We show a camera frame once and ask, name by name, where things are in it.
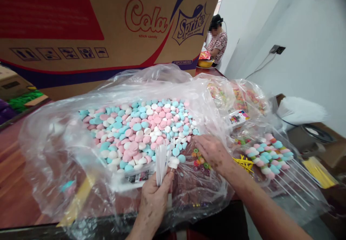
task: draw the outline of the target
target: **clear plastic bag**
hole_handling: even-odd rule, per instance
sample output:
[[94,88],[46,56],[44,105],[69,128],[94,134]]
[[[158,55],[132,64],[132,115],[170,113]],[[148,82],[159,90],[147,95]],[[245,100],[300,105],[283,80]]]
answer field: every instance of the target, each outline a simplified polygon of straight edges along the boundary
[[[123,175],[106,168],[78,111],[154,98],[189,100],[189,111],[200,132],[216,135],[226,145],[226,131],[219,125],[222,120],[205,80],[193,80],[176,65],[121,72],[87,94],[48,104],[25,119],[19,142],[27,159],[25,173],[33,196],[41,211],[61,221],[70,236],[92,239],[100,218],[112,224],[114,234],[129,232],[141,197],[140,188],[116,192],[111,187]],[[219,212],[234,194],[214,171],[210,176],[194,171],[193,148],[191,142],[185,150],[186,163],[175,173],[172,207],[161,230]],[[72,183],[73,188],[62,192],[66,183]]]
[[[265,143],[265,134],[271,133],[281,141],[285,147],[290,149],[295,156],[300,156],[299,151],[289,142],[288,136],[283,129],[280,118],[275,114],[277,110],[276,98],[266,95],[262,89],[247,80],[227,80],[223,77],[212,76],[208,74],[199,74],[195,79],[208,79],[208,89],[214,99],[221,118],[224,120],[225,130],[228,131],[227,145],[231,149],[232,156],[239,158],[244,152],[255,143]],[[244,110],[250,117],[241,127],[231,129],[229,113],[236,110]],[[276,203],[284,209],[299,225],[303,226],[315,219],[317,216],[327,212],[329,206],[321,191],[311,180],[305,180],[304,173],[299,170],[293,162],[288,162],[291,166],[290,171],[281,172],[277,180],[291,193],[293,191],[285,184],[288,182],[299,195],[308,203],[308,206],[301,198],[296,197],[303,204],[303,209],[297,204],[287,192],[276,182],[267,179],[261,171],[254,166],[251,176],[253,179],[271,196]],[[310,195],[314,194],[318,198],[311,198],[290,178],[299,183]]]

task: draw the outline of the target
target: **person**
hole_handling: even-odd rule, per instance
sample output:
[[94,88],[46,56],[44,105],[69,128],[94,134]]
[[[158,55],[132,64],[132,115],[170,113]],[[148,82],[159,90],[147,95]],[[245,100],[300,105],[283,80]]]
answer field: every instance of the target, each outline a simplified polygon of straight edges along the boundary
[[[204,159],[234,188],[262,239],[312,239],[236,164],[220,140],[211,135],[196,135],[194,140]],[[128,240],[152,239],[155,235],[166,210],[172,180],[173,173],[169,172],[159,188],[154,175],[143,185],[139,213]]]
[[227,34],[222,29],[222,22],[223,18],[217,14],[213,16],[209,26],[209,32],[212,34],[212,40],[208,44],[207,50],[210,52],[210,55],[214,60],[213,67],[216,67],[221,62],[221,58],[225,53],[227,46]]

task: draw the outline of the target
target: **yellow bowl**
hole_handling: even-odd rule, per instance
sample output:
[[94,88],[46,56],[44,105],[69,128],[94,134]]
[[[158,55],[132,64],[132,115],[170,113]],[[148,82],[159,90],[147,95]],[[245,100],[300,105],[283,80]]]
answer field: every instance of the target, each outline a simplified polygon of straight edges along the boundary
[[198,60],[198,66],[201,68],[210,68],[214,60]]

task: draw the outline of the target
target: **hand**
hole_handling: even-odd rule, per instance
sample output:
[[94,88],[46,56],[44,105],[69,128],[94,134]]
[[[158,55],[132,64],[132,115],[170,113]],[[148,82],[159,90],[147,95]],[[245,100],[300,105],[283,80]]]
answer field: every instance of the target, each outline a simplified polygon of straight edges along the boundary
[[196,147],[203,158],[223,177],[232,169],[235,161],[225,149],[221,141],[212,135],[195,135]]
[[127,239],[153,238],[166,212],[168,192],[173,177],[173,172],[167,173],[161,186],[158,187],[156,185],[156,173],[154,173],[144,183],[139,213]]

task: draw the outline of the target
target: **electrical outlet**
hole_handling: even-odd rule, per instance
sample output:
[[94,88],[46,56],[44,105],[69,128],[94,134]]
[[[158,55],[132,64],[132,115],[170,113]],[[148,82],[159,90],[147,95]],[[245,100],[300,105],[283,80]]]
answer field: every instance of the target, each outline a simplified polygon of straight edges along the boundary
[[282,52],[283,52],[285,49],[286,49],[286,47],[281,46],[281,47],[279,47],[279,48],[276,50],[276,53],[277,53],[277,54],[282,54]]
[[286,49],[286,47],[280,46],[280,45],[274,45],[269,53],[277,53],[277,54],[282,54],[282,52]]

